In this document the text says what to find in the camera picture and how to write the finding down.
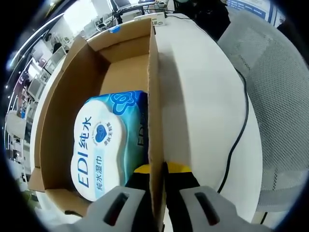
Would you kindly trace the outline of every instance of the cardboard divider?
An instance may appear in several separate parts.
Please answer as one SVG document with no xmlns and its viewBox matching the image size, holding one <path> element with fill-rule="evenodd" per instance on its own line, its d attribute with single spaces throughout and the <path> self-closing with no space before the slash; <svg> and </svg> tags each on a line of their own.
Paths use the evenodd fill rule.
<svg viewBox="0 0 309 232">
<path fill-rule="evenodd" d="M 131 90 L 148 95 L 150 190 L 159 216 L 162 196 L 163 141 L 157 77 L 158 51 L 150 19 L 105 31 L 89 42 L 77 38 L 52 84 L 35 138 L 35 169 L 29 188 L 44 191 L 66 214 L 84 216 L 89 201 L 76 193 L 70 176 L 73 128 L 90 97 Z"/>
</svg>

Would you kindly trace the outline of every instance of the wet wipes lid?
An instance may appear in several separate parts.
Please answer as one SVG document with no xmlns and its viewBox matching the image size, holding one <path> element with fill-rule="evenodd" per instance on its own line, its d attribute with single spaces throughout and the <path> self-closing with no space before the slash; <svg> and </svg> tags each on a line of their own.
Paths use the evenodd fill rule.
<svg viewBox="0 0 309 232">
<path fill-rule="evenodd" d="M 95 201 L 123 182 L 126 129 L 105 103 L 88 101 L 74 124 L 71 176 L 77 191 Z"/>
</svg>

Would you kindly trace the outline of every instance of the white desk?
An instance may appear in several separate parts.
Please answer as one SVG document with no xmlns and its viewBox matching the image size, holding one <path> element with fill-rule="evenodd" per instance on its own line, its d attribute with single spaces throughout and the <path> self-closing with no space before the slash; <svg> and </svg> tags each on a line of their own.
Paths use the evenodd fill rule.
<svg viewBox="0 0 309 232">
<path fill-rule="evenodd" d="M 189 164 L 201 185 L 217 189 L 225 172 L 228 153 L 245 117 L 243 84 L 222 50 L 194 22 L 168 17 L 167 24 L 156 28 L 166 160 Z M 62 63 L 50 77 L 33 120 L 32 169 L 42 102 Z M 261 140 L 249 101 L 247 126 L 232 156 L 222 195 L 236 205 L 242 218 L 250 222 L 258 203 L 261 182 Z M 48 203 L 49 209 L 55 208 L 44 194 L 39 194 L 38 198 L 40 202 Z M 77 220 L 77 217 L 63 214 L 60 217 L 68 223 Z"/>
</svg>

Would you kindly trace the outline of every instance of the gray mesh chair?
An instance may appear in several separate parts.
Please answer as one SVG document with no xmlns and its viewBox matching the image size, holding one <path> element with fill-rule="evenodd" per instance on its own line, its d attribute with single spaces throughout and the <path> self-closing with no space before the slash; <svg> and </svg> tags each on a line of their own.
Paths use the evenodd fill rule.
<svg viewBox="0 0 309 232">
<path fill-rule="evenodd" d="M 308 67 L 280 31 L 247 11 L 235 16 L 218 45 L 245 77 L 259 125 L 263 178 L 257 210 L 287 210 L 308 177 Z"/>
</svg>

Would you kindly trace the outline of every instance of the gray gripper part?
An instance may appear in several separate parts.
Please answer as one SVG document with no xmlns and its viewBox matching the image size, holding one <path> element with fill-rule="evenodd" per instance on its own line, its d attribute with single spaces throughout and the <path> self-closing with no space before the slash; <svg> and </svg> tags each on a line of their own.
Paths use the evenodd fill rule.
<svg viewBox="0 0 309 232">
<path fill-rule="evenodd" d="M 87 215 L 74 224 L 65 224 L 54 232 L 130 232 L 144 190 L 117 186 L 93 202 Z M 110 209 L 117 202 L 125 202 L 114 225 L 106 223 Z"/>
<path fill-rule="evenodd" d="M 193 232 L 271 232 L 263 225 L 246 222 L 236 207 L 212 188 L 200 186 L 180 190 Z"/>
</svg>

